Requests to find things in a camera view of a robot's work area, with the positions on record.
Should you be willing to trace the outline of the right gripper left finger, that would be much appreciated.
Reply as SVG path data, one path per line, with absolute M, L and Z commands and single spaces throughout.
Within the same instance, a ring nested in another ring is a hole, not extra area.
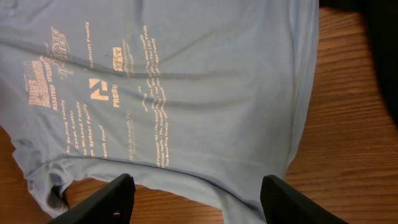
M 135 191 L 133 177 L 122 174 L 49 224 L 129 224 Z

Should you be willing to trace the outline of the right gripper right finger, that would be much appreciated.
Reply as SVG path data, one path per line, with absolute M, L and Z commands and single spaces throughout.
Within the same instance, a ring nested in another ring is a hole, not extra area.
M 262 180 L 261 204 L 267 224 L 347 224 L 275 175 Z

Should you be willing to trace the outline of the light blue t-shirt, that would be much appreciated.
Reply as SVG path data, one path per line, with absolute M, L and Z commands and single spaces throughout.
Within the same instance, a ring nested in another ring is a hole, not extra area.
M 52 217 L 75 180 L 150 189 L 264 223 L 317 63 L 318 1 L 1 2 L 1 126 Z

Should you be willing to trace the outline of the black t-shirt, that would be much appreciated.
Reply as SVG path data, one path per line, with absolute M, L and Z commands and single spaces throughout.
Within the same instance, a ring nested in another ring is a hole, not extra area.
M 320 5 L 362 15 L 379 89 L 397 123 L 397 0 L 320 0 Z

